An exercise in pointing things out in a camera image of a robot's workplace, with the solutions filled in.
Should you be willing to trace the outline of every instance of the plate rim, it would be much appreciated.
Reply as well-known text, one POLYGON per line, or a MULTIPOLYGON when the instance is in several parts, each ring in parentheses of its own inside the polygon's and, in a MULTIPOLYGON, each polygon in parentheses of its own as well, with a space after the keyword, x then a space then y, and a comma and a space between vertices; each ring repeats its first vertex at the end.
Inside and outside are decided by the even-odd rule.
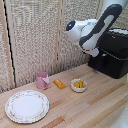
POLYGON ((43 115, 43 116, 40 116, 39 118, 37 118, 37 119, 35 119, 35 120, 32 120, 32 121, 20 121, 20 120, 15 120, 14 118, 12 118, 9 114, 8 114, 8 110, 7 110, 7 105, 8 105, 8 103, 10 102, 10 100, 15 96, 15 95, 17 95, 17 94, 19 94, 19 93, 22 93, 22 92, 27 92, 27 91, 29 91, 29 92, 36 92, 36 93, 39 93, 39 94, 41 94, 41 95, 43 95, 43 96, 45 96, 43 93, 41 93, 41 92, 39 92, 39 91, 35 91, 35 90, 24 90, 24 91, 19 91, 19 92, 17 92, 17 93, 15 93, 14 95, 12 95, 8 100, 7 100, 7 102, 6 102, 6 105, 5 105, 5 112, 6 112, 6 115, 9 117, 9 119, 11 119, 12 121, 14 121, 14 122, 17 122, 17 123, 34 123, 34 122, 36 122, 36 121, 39 121, 40 119, 42 119, 43 117, 45 117, 45 115, 48 113, 48 111, 49 111, 49 100, 48 100, 48 98, 45 96, 45 98, 46 98, 46 100, 47 100, 47 103, 48 103, 48 107, 47 107, 47 111, 46 111, 46 113, 43 115))

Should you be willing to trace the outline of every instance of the decorative plate border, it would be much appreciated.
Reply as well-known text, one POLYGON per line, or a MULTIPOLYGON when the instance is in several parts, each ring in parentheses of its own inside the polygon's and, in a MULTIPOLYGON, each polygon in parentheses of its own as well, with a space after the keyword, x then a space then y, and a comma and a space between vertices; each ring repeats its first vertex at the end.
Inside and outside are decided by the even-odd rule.
POLYGON ((36 121, 40 120, 41 118, 43 118, 47 114, 48 110, 49 110, 48 98, 43 93, 40 93, 40 92, 34 91, 34 90, 26 90, 26 91, 21 91, 21 92, 14 94, 13 96, 11 96, 8 99, 8 101, 6 102, 6 105, 5 105, 5 112, 6 112, 7 116, 11 120, 13 120, 14 122, 17 122, 17 123, 36 122, 36 121), (42 104, 43 104, 41 111, 38 114, 36 114, 35 116, 28 117, 28 118, 19 117, 19 116, 15 115, 15 113, 13 113, 13 111, 12 111, 12 105, 13 105, 15 99, 21 97, 22 95, 29 95, 29 96, 32 95, 32 96, 40 98, 42 100, 42 104))

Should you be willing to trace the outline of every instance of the yellow food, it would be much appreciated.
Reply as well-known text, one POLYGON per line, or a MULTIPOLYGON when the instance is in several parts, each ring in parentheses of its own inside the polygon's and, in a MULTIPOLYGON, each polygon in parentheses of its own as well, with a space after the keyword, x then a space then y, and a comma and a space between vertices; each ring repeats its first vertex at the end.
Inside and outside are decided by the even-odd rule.
POLYGON ((74 82, 74 87, 79 88, 79 82, 78 81, 74 82))
POLYGON ((59 88, 65 88, 65 85, 60 80, 54 80, 53 83, 59 88))
POLYGON ((74 82, 74 87, 76 87, 76 88, 85 88, 84 81, 79 80, 79 81, 74 82))

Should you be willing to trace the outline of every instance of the textured wall panel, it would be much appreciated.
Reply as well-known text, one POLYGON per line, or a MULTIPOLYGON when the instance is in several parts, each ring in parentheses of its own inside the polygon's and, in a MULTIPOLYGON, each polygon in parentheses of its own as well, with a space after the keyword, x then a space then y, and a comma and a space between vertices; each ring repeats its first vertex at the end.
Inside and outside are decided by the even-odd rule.
POLYGON ((78 50, 64 33, 67 24, 72 20, 87 20, 95 18, 97 11, 97 0, 65 0, 63 19, 63 30, 60 51, 60 71, 73 68, 85 63, 86 57, 78 50))
POLYGON ((59 0, 10 0, 8 6, 14 30, 15 42, 11 43, 16 49, 17 86, 35 81, 38 71, 53 74, 59 0))
POLYGON ((0 14, 0 93, 12 88, 2 21, 0 14))

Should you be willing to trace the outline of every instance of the wood grain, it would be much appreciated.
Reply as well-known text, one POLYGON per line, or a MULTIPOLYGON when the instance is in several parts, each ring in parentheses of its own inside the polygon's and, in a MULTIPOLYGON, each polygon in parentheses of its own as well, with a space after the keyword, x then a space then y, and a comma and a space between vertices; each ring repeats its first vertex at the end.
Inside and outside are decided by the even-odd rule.
POLYGON ((0 128, 109 128, 128 102, 126 75, 113 79, 95 72, 86 64, 50 76, 48 89, 41 90, 36 82, 10 90, 0 95, 0 128), (76 93, 70 87, 72 79, 85 80, 88 88, 76 93), (66 87, 58 89, 53 80, 60 79, 66 87), (50 102, 47 115, 32 124, 11 121, 4 111, 9 97, 23 90, 45 94, 50 102))

